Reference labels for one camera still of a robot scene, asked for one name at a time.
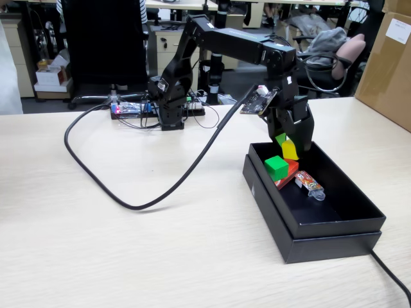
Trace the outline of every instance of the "white box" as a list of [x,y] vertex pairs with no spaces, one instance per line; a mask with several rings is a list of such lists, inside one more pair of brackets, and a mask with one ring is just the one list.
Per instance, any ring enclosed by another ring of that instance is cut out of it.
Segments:
[[60,85],[64,81],[61,69],[39,69],[36,75],[39,85]]
[[36,92],[60,92],[66,93],[70,92],[73,86],[73,79],[70,78],[69,81],[64,81],[61,85],[39,85],[36,83],[34,89]]

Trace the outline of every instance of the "wooden table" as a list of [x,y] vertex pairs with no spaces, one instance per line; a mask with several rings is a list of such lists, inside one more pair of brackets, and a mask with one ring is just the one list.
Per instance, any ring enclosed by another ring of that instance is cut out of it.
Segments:
[[[19,0],[32,3],[57,3],[57,0]],[[180,0],[175,3],[166,3],[161,0],[146,0],[147,8],[169,8],[174,10],[202,10],[203,0]],[[217,11],[218,5],[208,1],[208,9],[210,11]]]
[[[376,253],[411,287],[411,134],[354,98],[310,106],[313,140],[387,216]],[[64,147],[78,114],[0,117],[0,307],[408,307],[371,256],[284,265],[242,175],[249,144],[269,141],[257,117],[237,113],[180,188],[132,212]],[[93,112],[70,143],[138,205],[170,188],[214,132],[186,125],[144,132]]]

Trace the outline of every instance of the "yellow block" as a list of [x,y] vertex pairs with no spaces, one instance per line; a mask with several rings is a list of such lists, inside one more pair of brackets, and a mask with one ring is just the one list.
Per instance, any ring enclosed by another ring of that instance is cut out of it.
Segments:
[[295,145],[291,139],[283,142],[281,147],[283,148],[283,158],[298,160],[297,150],[295,149]]

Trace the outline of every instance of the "pink object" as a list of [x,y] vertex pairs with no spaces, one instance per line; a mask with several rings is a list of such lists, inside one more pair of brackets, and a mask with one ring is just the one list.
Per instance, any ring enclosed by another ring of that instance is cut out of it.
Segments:
[[[364,34],[359,34],[353,37],[351,40],[340,47],[340,49],[337,51],[337,56],[354,63],[365,48],[365,42],[363,41],[363,38]],[[340,61],[338,61],[337,66],[333,69],[331,75],[334,80],[340,80],[344,77],[344,66]]]

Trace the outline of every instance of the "black box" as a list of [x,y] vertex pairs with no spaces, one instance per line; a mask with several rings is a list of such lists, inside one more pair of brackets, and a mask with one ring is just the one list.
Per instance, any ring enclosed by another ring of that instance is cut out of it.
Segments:
[[326,199],[308,197],[292,180],[280,191],[264,161],[279,155],[274,143],[251,144],[243,174],[286,263],[366,255],[381,236],[385,216],[313,142],[299,160],[324,187]]

